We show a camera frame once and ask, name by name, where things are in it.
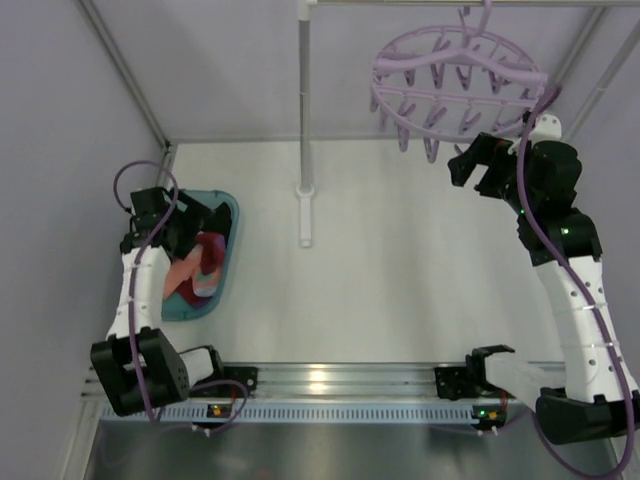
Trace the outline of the pink patterned sock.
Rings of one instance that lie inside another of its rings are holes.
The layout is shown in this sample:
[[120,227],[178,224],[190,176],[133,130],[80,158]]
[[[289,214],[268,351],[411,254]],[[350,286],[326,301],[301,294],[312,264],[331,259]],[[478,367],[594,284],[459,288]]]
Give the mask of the pink patterned sock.
[[216,269],[209,274],[205,274],[201,270],[197,270],[191,276],[194,295],[198,298],[213,297],[218,289],[221,275],[222,271],[220,269]]
[[199,266],[200,256],[198,254],[174,260],[165,278],[163,299],[168,299],[183,282],[190,279]]

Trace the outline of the maroon purple sock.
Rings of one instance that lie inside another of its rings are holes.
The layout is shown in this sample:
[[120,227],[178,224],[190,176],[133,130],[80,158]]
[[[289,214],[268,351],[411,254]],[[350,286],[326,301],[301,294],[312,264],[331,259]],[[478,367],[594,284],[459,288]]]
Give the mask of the maroon purple sock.
[[211,275],[224,266],[226,241],[222,234],[199,233],[196,243],[201,247],[200,271],[203,275]]
[[198,296],[191,283],[183,282],[176,290],[178,295],[192,308],[203,308],[210,300],[209,297]]

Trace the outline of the lilac round clip hanger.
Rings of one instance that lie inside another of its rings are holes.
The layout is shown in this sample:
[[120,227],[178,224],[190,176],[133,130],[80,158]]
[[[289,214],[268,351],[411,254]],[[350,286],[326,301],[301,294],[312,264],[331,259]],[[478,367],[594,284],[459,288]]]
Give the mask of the lilac round clip hanger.
[[379,129],[393,129],[401,152],[422,142],[433,163],[441,144],[456,149],[478,134],[513,137],[549,81],[519,45],[487,26],[493,4],[478,21],[458,10],[456,24],[432,24],[387,43],[373,60],[370,110]]

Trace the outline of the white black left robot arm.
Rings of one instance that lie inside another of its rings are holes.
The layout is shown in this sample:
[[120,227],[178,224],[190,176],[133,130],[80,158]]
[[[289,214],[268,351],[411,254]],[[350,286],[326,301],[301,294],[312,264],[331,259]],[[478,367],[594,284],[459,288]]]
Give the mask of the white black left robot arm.
[[131,203],[119,304],[105,340],[90,351],[121,417],[153,414],[186,400],[195,385],[223,379],[213,346],[180,352],[161,324],[198,318],[218,301],[237,213],[214,192],[162,187],[132,193]]

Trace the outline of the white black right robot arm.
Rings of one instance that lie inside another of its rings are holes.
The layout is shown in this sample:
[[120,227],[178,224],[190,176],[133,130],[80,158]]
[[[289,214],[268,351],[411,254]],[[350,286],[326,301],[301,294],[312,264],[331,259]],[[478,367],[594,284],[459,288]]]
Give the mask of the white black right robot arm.
[[552,243],[547,248],[526,218],[517,189],[512,142],[479,134],[447,166],[462,187],[478,165],[485,197],[505,201],[517,214],[518,237],[548,296],[564,357],[556,375],[518,357],[506,345],[476,347],[463,368],[439,368],[440,397],[451,400],[504,391],[529,407],[554,445],[620,437],[639,428],[639,386],[619,382],[621,360],[602,281],[602,248],[594,222],[574,205],[582,172],[577,151],[556,140],[526,146],[524,187],[533,216]]

